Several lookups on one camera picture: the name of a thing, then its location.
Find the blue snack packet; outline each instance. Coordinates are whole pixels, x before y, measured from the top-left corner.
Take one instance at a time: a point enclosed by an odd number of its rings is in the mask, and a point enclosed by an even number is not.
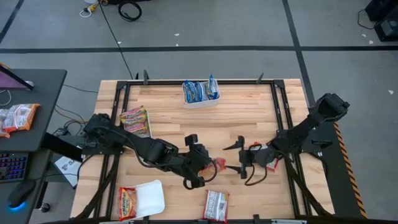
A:
[[[183,90],[185,93],[185,101],[187,103],[196,102],[196,89],[191,81],[185,80],[183,85]]]
[[[209,97],[209,100],[215,100],[218,97],[217,86],[214,81],[213,75],[210,75],[210,78],[209,78],[207,95]]]
[[[197,89],[196,100],[197,102],[208,100],[205,87],[202,83],[196,82],[195,88]]]

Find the desk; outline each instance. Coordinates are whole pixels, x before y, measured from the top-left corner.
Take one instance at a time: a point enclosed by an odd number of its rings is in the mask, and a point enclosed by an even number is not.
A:
[[[0,108],[10,108],[20,103],[40,103],[35,114],[30,131],[17,131],[11,133],[11,138],[0,138],[0,150],[33,152],[29,156],[28,173],[26,179],[44,177],[49,166],[52,152],[41,149],[41,145],[49,125],[54,106],[58,100],[63,81],[66,77],[66,70],[12,70],[17,76],[24,80],[34,82],[35,87],[31,91],[11,90],[12,101],[9,105]],[[19,182],[0,184],[0,217],[2,223],[27,223],[30,214],[36,207],[39,195],[42,192],[44,178],[36,181],[34,191],[25,201],[25,207],[17,212],[10,211],[7,207],[7,198],[10,192]]]
[[[294,124],[301,122],[308,114],[307,104],[300,80],[284,80],[287,98]],[[111,114],[117,81],[102,81],[99,88],[95,113]],[[222,151],[232,145],[238,135],[250,142],[267,142],[275,137],[278,129],[271,88],[264,85],[220,85],[221,99],[217,106],[188,110],[183,108],[181,86],[149,85],[133,86],[129,92],[129,109],[144,105],[148,110],[153,138],[161,138],[180,148],[187,147],[184,137],[196,133],[199,142],[211,157],[224,157],[232,166],[239,165],[238,151]],[[281,93],[278,99],[282,105]],[[122,110],[124,90],[119,98],[118,114]],[[301,155],[303,172],[308,188],[318,201],[333,213],[333,206],[322,163],[308,155]],[[90,201],[100,178],[103,156],[94,156],[81,168],[80,181],[76,189],[71,217],[78,215]],[[264,171],[256,169],[255,179]],[[255,186],[246,187],[244,180],[235,172],[224,170],[206,187],[185,190],[182,178],[173,173],[142,167],[132,151],[126,150],[120,157],[115,195],[120,186],[143,184],[159,179],[165,194],[165,210],[150,217],[151,220],[196,220],[202,216],[205,204],[205,189],[219,190],[231,194],[228,218],[252,219],[259,214],[261,219],[292,218],[294,213],[284,162],[280,161],[275,173],[269,172],[267,179]],[[298,193],[300,211],[303,213],[301,194]],[[100,216],[105,214],[108,193],[105,192]],[[112,220],[118,219],[117,197],[114,197]]]

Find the black desk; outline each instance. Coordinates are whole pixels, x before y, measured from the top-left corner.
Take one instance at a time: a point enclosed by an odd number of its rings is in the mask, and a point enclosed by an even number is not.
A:
[[[0,138],[0,151],[35,151],[30,154],[28,173],[26,179],[36,179],[36,187],[25,201],[24,206],[18,211],[12,211],[7,206],[7,198],[10,192],[19,182],[0,184],[0,219],[1,223],[28,223],[33,209],[37,205],[39,197],[42,196],[44,176],[50,165],[52,151],[41,149],[47,126],[49,125],[58,96],[61,92],[66,70],[12,70],[17,76],[24,80],[34,82],[32,91],[11,90],[12,101],[9,105],[0,108],[10,108],[12,105],[21,103],[40,103],[30,131],[19,131],[11,133],[11,138]]]

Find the paper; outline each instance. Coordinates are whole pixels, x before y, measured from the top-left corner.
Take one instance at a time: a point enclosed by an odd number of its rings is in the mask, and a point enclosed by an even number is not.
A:
[[[81,162],[74,161],[65,156],[61,157],[59,160],[54,162],[54,165],[58,167],[58,170],[64,174],[64,177],[69,182],[72,187],[77,185],[77,176],[75,175],[65,175],[65,174],[76,174],[79,169]]]

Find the computer mouse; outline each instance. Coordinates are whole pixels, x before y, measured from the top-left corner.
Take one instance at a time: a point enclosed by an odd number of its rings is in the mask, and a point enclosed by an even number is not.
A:
[[[29,194],[35,189],[36,182],[34,180],[24,180],[12,190],[8,196],[8,206],[10,208],[16,208],[22,204]]]

